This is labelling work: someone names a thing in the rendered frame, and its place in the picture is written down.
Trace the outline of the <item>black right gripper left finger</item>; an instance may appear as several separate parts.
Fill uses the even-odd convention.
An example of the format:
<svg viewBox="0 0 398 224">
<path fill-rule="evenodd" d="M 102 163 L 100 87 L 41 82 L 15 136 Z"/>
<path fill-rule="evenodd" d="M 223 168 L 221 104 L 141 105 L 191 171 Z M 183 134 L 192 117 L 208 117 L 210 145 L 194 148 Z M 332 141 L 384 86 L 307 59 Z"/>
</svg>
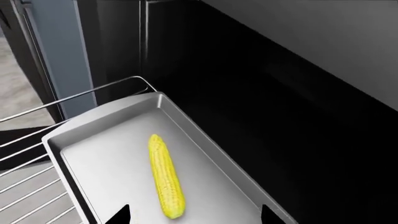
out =
<svg viewBox="0 0 398 224">
<path fill-rule="evenodd" d="M 130 209 L 129 205 L 123 206 L 112 218 L 107 221 L 107 224 L 130 224 Z"/>
</svg>

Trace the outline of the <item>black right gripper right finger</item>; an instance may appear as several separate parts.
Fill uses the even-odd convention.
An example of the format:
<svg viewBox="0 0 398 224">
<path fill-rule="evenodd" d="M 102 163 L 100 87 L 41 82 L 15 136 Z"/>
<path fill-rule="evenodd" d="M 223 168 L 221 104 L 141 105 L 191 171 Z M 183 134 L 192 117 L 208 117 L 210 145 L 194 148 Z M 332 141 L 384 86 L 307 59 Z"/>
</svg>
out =
<svg viewBox="0 0 398 224">
<path fill-rule="evenodd" d="M 262 224 L 282 224 L 282 220 L 267 205 L 262 205 L 261 221 Z"/>
</svg>

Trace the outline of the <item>yellow corn cob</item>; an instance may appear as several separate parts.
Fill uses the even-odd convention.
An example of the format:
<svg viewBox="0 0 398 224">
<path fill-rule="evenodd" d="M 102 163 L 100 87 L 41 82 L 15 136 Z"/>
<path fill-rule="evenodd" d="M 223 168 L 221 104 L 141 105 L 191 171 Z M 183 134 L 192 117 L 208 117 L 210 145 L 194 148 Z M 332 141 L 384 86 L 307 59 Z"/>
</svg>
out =
<svg viewBox="0 0 398 224">
<path fill-rule="evenodd" d="M 164 215 L 174 220 L 185 212 L 185 197 L 164 140 L 153 134 L 148 141 L 149 159 L 155 189 Z"/>
</svg>

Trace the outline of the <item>black oven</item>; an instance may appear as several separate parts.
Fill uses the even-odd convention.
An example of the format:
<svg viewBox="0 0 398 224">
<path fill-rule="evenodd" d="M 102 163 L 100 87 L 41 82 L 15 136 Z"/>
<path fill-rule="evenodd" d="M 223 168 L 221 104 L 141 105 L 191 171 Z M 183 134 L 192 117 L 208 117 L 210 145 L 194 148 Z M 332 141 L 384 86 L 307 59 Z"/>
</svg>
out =
<svg viewBox="0 0 398 224">
<path fill-rule="evenodd" d="M 298 224 L 398 224 L 398 0 L 78 7 L 96 106 L 162 91 Z M 67 120 L 0 131 L 0 170 Z"/>
</svg>

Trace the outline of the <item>silver metal baking tray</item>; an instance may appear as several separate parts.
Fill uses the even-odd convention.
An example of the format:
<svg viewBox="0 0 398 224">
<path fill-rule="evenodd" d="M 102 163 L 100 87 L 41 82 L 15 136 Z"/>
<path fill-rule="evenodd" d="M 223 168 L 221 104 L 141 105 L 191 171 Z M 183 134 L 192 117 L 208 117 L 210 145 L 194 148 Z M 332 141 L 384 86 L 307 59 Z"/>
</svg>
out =
<svg viewBox="0 0 398 224">
<path fill-rule="evenodd" d="M 153 134 L 165 141 L 185 196 L 175 220 L 156 194 L 147 148 Z M 298 224 L 160 92 L 94 108 L 42 142 L 84 224 L 106 224 L 125 205 L 130 224 L 262 224 L 262 205 Z"/>
</svg>

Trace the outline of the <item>dark cabinet door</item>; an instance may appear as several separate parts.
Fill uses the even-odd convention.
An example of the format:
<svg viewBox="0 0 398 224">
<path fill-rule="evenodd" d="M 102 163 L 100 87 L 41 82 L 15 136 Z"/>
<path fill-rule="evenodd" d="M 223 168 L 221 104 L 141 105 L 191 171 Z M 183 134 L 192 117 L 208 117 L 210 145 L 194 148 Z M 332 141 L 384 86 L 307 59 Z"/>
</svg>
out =
<svg viewBox="0 0 398 224">
<path fill-rule="evenodd" d="M 78 10 L 78 0 L 0 0 L 0 31 L 55 122 L 97 103 Z"/>
</svg>

